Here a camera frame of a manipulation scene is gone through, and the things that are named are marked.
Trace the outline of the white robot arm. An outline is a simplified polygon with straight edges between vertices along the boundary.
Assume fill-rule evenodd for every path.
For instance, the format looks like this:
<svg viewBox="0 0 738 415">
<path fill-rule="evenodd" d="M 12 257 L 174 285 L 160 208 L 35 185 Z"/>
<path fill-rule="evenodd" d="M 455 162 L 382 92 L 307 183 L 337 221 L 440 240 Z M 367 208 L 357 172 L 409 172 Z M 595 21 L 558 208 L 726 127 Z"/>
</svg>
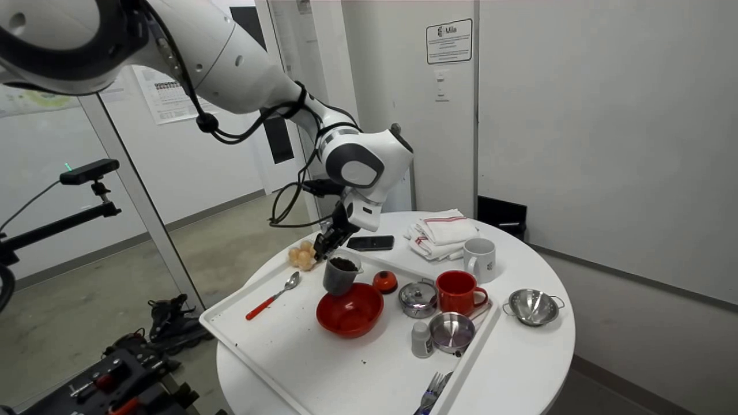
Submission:
<svg viewBox="0 0 738 415">
<path fill-rule="evenodd" d="M 340 189 L 319 257 L 378 229 L 391 189 L 414 162 L 397 127 L 367 131 L 315 96 L 210 0 L 0 0 L 5 86 L 86 96 L 127 64 L 172 77 L 199 109 L 286 118 L 309 131 Z"/>
</svg>

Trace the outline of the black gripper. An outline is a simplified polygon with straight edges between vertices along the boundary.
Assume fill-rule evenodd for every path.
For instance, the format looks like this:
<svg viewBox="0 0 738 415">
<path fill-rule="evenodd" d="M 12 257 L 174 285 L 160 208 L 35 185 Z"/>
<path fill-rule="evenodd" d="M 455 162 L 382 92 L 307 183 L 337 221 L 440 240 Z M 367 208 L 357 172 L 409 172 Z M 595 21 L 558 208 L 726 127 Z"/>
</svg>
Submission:
<svg viewBox="0 0 738 415">
<path fill-rule="evenodd" d="M 315 260 L 322 262 L 330 257 L 330 246 L 342 246 L 357 227 L 349 221 L 349 208 L 337 201 L 327 224 L 322 230 L 322 240 L 315 240 Z"/>
</svg>

